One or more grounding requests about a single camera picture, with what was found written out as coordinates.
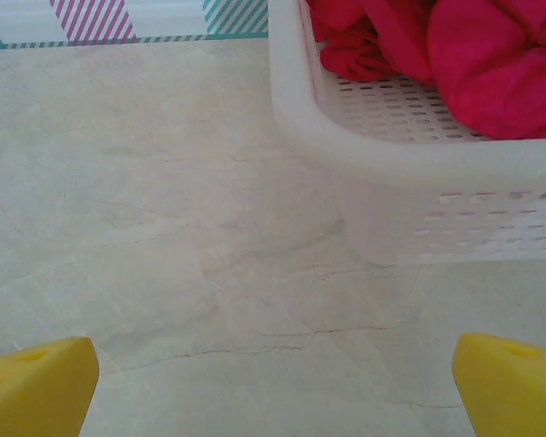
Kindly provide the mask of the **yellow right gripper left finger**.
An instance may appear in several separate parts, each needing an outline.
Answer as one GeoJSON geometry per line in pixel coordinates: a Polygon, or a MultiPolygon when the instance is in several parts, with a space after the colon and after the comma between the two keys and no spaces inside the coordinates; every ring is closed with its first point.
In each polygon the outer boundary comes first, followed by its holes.
{"type": "Polygon", "coordinates": [[[0,437],[79,437],[98,378],[87,337],[0,356],[0,437]]]}

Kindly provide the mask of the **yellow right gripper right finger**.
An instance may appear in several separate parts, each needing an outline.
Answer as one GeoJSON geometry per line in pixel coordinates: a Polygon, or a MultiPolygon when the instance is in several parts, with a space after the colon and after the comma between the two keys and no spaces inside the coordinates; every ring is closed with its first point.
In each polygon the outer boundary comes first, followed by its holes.
{"type": "Polygon", "coordinates": [[[546,437],[546,349],[464,333],[452,374],[476,437],[546,437]]]}

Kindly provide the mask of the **red t-shirt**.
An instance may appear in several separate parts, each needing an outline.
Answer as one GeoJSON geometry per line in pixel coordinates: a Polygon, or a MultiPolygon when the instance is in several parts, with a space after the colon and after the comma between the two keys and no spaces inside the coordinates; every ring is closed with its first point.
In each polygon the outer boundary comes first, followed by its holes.
{"type": "Polygon", "coordinates": [[[306,0],[321,64],[436,88],[464,126],[546,138],[546,0],[306,0]]]}

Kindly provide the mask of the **white perforated plastic basket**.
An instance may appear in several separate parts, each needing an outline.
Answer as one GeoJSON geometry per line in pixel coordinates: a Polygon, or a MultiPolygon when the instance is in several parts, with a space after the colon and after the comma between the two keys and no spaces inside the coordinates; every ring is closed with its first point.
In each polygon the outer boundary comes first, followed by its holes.
{"type": "Polygon", "coordinates": [[[330,169],[352,247],[379,265],[546,259],[546,139],[492,141],[406,77],[320,63],[306,0],[269,0],[275,119],[330,169]]]}

